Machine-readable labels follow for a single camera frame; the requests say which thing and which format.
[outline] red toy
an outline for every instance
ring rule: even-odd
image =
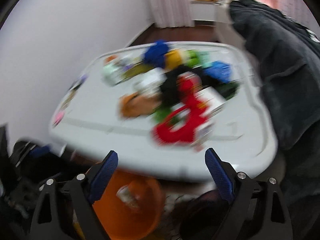
[[[196,128],[207,122],[208,117],[203,113],[208,108],[204,101],[196,98],[195,93],[201,88],[200,78],[191,72],[183,73],[177,78],[178,91],[180,92],[181,102],[185,105],[166,117],[166,119],[153,129],[154,138],[161,144],[187,143],[195,142]],[[170,120],[178,113],[184,110],[190,110],[186,117],[186,123],[183,127],[173,130]]]

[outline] orange bucket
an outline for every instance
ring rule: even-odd
[[[125,185],[129,185],[130,192],[135,195],[138,211],[116,196]],[[93,209],[112,240],[139,240],[156,229],[164,200],[156,179],[116,170],[101,199],[93,204]]]

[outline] white table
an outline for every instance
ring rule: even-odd
[[[232,79],[241,83],[236,96],[213,117],[213,131],[203,151],[196,152],[191,147],[159,146],[150,136],[149,131],[155,125],[151,116],[124,120],[118,115],[119,98],[134,92],[133,83],[139,77],[111,87],[102,77],[103,60],[112,54],[138,56],[150,44],[113,51],[94,60],[84,70],[88,78],[65,110],[63,120],[56,127],[51,120],[51,135],[97,161],[114,150],[119,156],[119,167],[158,178],[211,180],[204,162],[204,152],[209,147],[213,147],[236,171],[244,171],[250,177],[263,172],[275,157],[277,140],[258,88],[253,86],[251,66],[246,57],[240,50],[220,43],[168,44],[176,48],[209,51],[212,61],[231,64]]]

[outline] yellow plush toy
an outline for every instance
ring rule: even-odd
[[[182,64],[182,57],[178,49],[173,49],[164,55],[165,69],[170,71]]]

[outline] metal screw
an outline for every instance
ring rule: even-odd
[[[53,179],[48,179],[47,180],[47,185],[52,185],[53,184]]]
[[[239,179],[245,179],[246,177],[247,177],[247,175],[245,173],[243,173],[243,172],[239,172],[238,173],[238,178]]]
[[[277,183],[277,181],[276,181],[275,178],[269,178],[269,182],[270,182],[271,184],[276,184],[276,183]]]
[[[85,178],[85,175],[83,173],[80,173],[77,175],[77,180],[83,180]]]

